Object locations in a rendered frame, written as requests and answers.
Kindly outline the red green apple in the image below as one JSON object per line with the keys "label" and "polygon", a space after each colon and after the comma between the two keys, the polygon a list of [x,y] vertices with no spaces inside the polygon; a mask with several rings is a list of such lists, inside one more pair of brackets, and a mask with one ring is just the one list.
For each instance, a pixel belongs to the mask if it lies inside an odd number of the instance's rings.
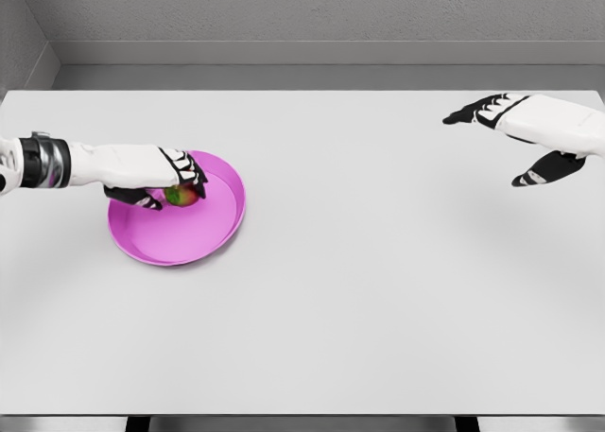
{"label": "red green apple", "polygon": [[199,200],[196,186],[192,182],[166,187],[163,194],[168,204],[177,207],[189,207]]}

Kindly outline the pink round plate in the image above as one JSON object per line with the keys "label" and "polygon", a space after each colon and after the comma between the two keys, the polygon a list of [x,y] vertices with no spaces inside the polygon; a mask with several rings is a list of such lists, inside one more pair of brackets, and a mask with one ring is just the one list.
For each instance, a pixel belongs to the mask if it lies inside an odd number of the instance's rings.
{"label": "pink round plate", "polygon": [[163,205],[160,212],[110,201],[109,232],[128,256],[155,266],[183,265],[218,250],[238,229],[246,208],[238,172],[211,153],[190,154],[208,179],[205,199],[179,207],[170,204],[162,190],[151,189],[149,193]]}

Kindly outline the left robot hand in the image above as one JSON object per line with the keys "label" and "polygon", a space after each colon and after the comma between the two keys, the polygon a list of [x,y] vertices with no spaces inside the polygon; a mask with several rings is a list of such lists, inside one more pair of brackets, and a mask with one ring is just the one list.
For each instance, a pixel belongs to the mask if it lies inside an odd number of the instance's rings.
{"label": "left robot hand", "polygon": [[155,211],[163,205],[149,189],[188,186],[206,199],[208,179],[187,151],[153,145],[111,147],[110,158],[101,162],[96,180],[109,199]]}

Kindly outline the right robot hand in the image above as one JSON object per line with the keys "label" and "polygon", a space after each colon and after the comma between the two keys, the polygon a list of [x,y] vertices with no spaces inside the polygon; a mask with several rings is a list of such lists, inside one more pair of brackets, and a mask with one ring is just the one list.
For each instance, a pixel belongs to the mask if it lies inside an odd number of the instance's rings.
{"label": "right robot hand", "polygon": [[589,156],[605,160],[605,112],[548,95],[488,95],[451,112],[445,125],[480,124],[511,139],[550,151],[511,185],[559,181],[580,171]]}

